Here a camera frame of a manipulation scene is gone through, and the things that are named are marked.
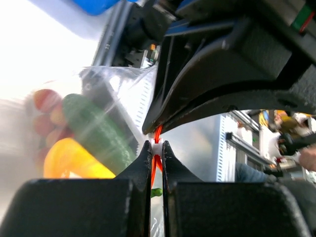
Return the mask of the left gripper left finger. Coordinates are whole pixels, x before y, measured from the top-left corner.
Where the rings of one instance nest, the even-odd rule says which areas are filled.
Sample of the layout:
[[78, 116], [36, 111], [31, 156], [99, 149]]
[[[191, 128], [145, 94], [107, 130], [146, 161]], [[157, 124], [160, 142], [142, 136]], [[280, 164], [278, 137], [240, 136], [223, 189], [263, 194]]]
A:
[[3, 237], [148, 237], [152, 148], [114, 179], [37, 179], [16, 192]]

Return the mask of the yellow bell pepper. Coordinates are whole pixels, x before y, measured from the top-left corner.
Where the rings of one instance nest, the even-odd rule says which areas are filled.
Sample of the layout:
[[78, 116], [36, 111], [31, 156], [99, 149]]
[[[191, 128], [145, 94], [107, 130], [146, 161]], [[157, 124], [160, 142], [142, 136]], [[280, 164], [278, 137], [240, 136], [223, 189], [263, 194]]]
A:
[[43, 165], [44, 178], [113, 179], [115, 176], [72, 138], [55, 143]]

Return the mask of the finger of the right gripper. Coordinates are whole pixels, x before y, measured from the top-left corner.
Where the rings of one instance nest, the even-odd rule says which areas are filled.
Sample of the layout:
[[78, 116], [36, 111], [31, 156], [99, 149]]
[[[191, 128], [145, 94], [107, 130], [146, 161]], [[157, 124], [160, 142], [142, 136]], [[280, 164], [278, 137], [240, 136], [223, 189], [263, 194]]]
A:
[[183, 124], [233, 110], [285, 110], [306, 114], [316, 113], [316, 82], [299, 81], [290, 88], [244, 90], [216, 95], [207, 92], [192, 102], [175, 117], [164, 122], [163, 132]]

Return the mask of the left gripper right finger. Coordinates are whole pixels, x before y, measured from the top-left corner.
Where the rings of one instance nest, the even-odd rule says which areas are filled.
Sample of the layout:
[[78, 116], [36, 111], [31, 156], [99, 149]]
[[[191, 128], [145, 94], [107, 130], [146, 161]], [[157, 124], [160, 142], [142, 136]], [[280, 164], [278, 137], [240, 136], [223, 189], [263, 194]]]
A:
[[167, 237], [309, 237], [294, 194], [275, 183], [204, 182], [162, 145]]

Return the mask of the clear orange zip top bag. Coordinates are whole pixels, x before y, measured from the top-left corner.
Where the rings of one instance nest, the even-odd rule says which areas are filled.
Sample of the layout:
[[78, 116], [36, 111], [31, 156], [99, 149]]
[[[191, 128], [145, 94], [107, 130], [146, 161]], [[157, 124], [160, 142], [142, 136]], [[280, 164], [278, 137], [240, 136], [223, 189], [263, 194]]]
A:
[[86, 67], [0, 92], [3, 237], [148, 237], [156, 68]]

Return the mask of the red cherry tomato bunch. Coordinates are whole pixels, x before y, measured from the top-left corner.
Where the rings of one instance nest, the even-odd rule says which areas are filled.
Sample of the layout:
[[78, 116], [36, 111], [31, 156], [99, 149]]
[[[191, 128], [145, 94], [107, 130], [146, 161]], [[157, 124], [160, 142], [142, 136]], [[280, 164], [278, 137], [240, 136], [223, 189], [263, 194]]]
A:
[[59, 140], [72, 137], [62, 109], [62, 97], [54, 90], [40, 89], [33, 94], [35, 108], [39, 115], [33, 120], [33, 129], [40, 137], [39, 149], [34, 158], [38, 169], [42, 170], [50, 148]]

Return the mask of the green chili pepper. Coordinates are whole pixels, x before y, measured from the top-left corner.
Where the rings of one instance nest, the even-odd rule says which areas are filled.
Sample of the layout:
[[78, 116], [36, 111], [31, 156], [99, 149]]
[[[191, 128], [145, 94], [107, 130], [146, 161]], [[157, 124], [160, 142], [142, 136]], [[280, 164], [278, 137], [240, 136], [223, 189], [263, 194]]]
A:
[[62, 100], [62, 109], [74, 139], [116, 177], [140, 154], [145, 139], [139, 130], [136, 128], [139, 145], [134, 153], [116, 124], [87, 97], [69, 94]]

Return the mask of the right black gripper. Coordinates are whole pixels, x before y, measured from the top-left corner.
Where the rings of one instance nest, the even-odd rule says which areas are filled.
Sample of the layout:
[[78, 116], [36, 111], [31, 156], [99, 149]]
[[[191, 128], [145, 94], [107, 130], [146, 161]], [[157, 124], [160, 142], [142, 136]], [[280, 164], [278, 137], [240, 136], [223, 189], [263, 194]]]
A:
[[152, 133], [199, 96], [290, 88], [316, 81], [314, 0], [184, 0], [165, 36], [238, 20], [232, 31], [202, 48], [165, 79], [143, 123]]

